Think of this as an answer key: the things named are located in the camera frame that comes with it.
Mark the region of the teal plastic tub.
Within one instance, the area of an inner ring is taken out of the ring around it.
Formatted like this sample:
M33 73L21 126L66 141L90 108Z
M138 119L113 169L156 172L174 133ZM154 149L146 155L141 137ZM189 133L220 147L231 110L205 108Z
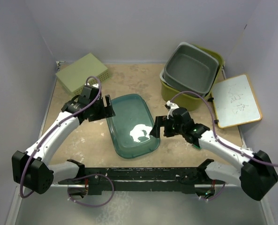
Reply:
M137 158L155 151L160 139L150 135L154 126L151 112L138 94L112 100L115 116L106 119L116 153L125 159Z

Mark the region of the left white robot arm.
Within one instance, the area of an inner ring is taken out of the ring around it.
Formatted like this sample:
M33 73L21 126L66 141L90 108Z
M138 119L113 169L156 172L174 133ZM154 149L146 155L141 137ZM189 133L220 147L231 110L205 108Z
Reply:
M85 179L85 166L73 159L51 166L49 163L66 140L85 120L89 122L115 116L110 95L102 96L101 88L85 85L81 94L66 102L56 121L24 152L12 156L14 181L31 193L43 194L59 181L70 179L80 184Z

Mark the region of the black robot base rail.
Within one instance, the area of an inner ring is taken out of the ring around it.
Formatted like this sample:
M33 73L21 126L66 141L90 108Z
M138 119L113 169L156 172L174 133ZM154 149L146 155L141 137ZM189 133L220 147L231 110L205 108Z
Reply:
M196 186L212 184L203 167L86 167L83 175L91 175L88 178L89 195L100 195L112 188L115 191L194 194Z

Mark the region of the white perforated basket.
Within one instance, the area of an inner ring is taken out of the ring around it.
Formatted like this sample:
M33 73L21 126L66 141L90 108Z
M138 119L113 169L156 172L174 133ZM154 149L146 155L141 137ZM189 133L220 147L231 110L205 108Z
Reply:
M190 43L187 43L187 42L180 42L179 44L178 44L178 46L174 49L174 52L172 53L172 55L171 55L171 57L169 58L169 60L172 58L172 56L174 55L174 53L176 52L176 50L180 47L180 46L192 46L192 44L190 44ZM166 85L169 85L168 84L168 82L164 79L164 72L165 72L165 69L162 69L162 71L160 72L160 75L159 75L159 77L160 77L160 80L162 81L162 82L164 82Z

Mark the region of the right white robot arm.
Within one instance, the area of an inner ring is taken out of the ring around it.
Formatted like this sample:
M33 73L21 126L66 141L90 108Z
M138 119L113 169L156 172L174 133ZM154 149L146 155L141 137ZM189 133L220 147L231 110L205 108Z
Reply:
M212 161L197 172L201 183L220 180L241 187L245 194L260 201L278 182L277 172L267 153L253 152L226 141L209 127L195 123L188 110L167 101L166 116L157 116L150 135L159 138L164 128L165 137L181 135L188 143L208 150L228 165Z

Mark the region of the pale green perforated basket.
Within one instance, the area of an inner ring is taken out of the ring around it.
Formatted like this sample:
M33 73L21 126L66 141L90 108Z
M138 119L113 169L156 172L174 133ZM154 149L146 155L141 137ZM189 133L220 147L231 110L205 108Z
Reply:
M70 96L79 95L90 76L104 82L111 77L108 68L89 53L56 73L59 83Z

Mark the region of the grey plastic tub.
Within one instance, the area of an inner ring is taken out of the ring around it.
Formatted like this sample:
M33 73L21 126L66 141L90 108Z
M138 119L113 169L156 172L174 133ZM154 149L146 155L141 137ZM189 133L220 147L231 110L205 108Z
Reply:
M206 96L218 71L218 60L194 45L180 46L166 63L164 79L178 91Z

